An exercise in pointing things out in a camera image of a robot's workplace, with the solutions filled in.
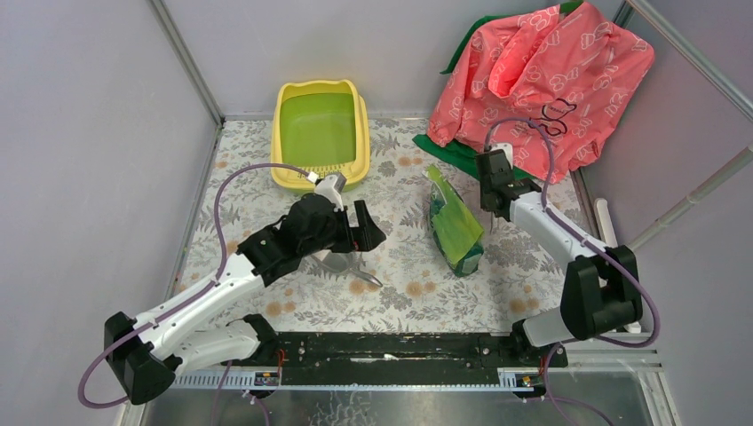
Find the green litter bag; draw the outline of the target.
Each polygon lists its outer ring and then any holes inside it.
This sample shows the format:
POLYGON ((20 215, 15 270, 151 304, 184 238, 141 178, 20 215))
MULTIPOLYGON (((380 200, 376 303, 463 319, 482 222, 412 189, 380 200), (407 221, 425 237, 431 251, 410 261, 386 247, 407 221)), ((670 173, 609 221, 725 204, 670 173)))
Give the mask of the green litter bag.
POLYGON ((484 229, 435 165, 424 176, 431 182, 427 224, 432 238, 456 277, 472 275, 484 254, 484 229))

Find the silver metal scoop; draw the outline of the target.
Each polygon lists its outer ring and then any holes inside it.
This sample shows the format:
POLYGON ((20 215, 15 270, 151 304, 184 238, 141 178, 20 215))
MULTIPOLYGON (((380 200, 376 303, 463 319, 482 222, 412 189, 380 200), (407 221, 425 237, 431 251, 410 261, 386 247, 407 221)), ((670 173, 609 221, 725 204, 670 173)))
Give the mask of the silver metal scoop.
POLYGON ((334 253, 322 250, 311 255, 312 260, 326 272, 337 275, 352 275, 367 283, 382 288, 384 284, 373 274, 364 272, 356 265, 354 253, 334 253))

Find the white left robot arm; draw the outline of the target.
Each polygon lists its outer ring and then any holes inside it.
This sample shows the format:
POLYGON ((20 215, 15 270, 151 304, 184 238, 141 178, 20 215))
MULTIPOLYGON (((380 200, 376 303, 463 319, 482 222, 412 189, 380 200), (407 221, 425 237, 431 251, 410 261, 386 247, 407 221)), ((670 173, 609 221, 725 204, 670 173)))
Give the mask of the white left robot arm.
POLYGON ((272 339, 264 321, 243 321, 215 332, 203 325, 242 296, 269 287, 295 272, 303 258, 326 250, 368 252, 386 239, 365 201, 354 203, 358 224, 347 209, 309 193, 287 214, 253 233, 219 271, 184 294, 134 318, 117 312, 104 324, 105 360, 133 405, 164 393, 177 376, 225 360, 248 359, 272 339))

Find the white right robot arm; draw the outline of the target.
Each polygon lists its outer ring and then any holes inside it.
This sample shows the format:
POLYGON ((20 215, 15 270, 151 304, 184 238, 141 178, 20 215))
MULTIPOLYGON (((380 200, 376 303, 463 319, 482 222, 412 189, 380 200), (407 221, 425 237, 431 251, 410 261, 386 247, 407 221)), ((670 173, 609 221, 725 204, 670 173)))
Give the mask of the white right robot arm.
POLYGON ((487 148, 475 162, 481 207, 527 232, 565 272, 559 306, 513 325, 517 351, 606 340, 608 332, 642 319, 648 298, 629 248, 611 248, 583 231, 548 201, 546 185, 516 179, 511 145, 487 148))

